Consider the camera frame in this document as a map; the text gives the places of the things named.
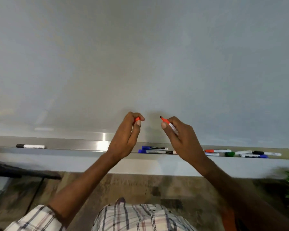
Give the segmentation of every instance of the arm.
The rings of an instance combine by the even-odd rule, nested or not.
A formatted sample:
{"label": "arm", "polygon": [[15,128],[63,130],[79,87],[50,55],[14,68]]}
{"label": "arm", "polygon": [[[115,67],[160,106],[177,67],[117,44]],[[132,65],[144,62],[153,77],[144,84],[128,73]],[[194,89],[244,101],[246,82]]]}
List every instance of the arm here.
{"label": "arm", "polygon": [[216,188],[250,230],[289,230],[287,217],[257,194],[240,186],[205,155],[191,126],[176,117],[168,120],[176,126],[178,136],[165,122],[161,126],[175,151]]}
{"label": "arm", "polygon": [[49,202],[48,207],[66,228],[106,173],[131,153],[141,125],[141,121],[134,123],[136,117],[140,117],[142,121],[145,119],[140,113],[129,112],[113,137],[108,151]]}

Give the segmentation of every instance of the person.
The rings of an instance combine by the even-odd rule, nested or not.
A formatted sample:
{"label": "person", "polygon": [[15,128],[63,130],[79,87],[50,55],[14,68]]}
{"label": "person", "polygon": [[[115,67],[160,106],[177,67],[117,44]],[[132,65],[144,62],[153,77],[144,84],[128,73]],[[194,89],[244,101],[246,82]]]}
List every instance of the person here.
{"label": "person", "polygon": [[[116,131],[108,150],[82,175],[60,190],[47,205],[39,205],[25,217],[11,223],[6,231],[65,230],[100,180],[121,159],[128,156],[137,142],[140,113],[129,112]],[[168,119],[179,135],[162,122],[177,154],[203,175],[227,201],[249,230],[289,230],[289,219],[263,201],[257,194],[244,189],[209,159],[190,125],[176,117]],[[105,206],[97,215],[92,231],[195,231],[188,221],[175,216],[161,205],[129,205],[124,199],[114,206]]]}

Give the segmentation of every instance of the shirt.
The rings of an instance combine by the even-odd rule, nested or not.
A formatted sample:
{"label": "shirt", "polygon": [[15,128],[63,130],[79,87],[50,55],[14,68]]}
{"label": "shirt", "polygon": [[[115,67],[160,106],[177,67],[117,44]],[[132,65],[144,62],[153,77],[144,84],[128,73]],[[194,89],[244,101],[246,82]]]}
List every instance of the shirt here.
{"label": "shirt", "polygon": [[[97,215],[91,231],[196,231],[183,217],[161,205],[120,203],[105,206]],[[5,231],[65,231],[47,206],[39,205],[26,216],[12,222]]]}

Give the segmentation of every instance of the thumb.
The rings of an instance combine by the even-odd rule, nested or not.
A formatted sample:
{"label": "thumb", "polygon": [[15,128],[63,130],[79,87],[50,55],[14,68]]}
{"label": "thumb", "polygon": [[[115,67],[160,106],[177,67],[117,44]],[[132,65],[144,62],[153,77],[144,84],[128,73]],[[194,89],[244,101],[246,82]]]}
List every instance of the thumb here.
{"label": "thumb", "polygon": [[140,126],[141,126],[141,120],[138,120],[134,123],[134,126],[133,126],[133,130],[131,132],[131,136],[127,142],[128,145],[134,147],[136,142],[137,142],[137,138],[138,138],[138,135],[140,133]]}
{"label": "thumb", "polygon": [[170,127],[170,125],[168,125],[166,122],[162,122],[161,127],[165,131],[168,138],[170,139],[172,146],[175,144],[178,144],[179,139],[176,136],[176,134],[174,133],[174,131],[172,130],[172,128]]}

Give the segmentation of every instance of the forearm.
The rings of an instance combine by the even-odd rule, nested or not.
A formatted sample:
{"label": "forearm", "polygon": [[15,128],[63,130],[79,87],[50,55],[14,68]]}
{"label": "forearm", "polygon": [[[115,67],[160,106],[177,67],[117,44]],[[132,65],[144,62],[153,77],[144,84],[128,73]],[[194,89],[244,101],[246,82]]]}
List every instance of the forearm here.
{"label": "forearm", "polygon": [[118,162],[118,159],[106,152],[78,179],[60,190],[50,201],[48,206],[57,213],[58,219],[66,228],[101,179]]}
{"label": "forearm", "polygon": [[288,218],[256,193],[243,188],[209,158],[204,160],[200,173],[216,188],[250,230],[289,230]]}

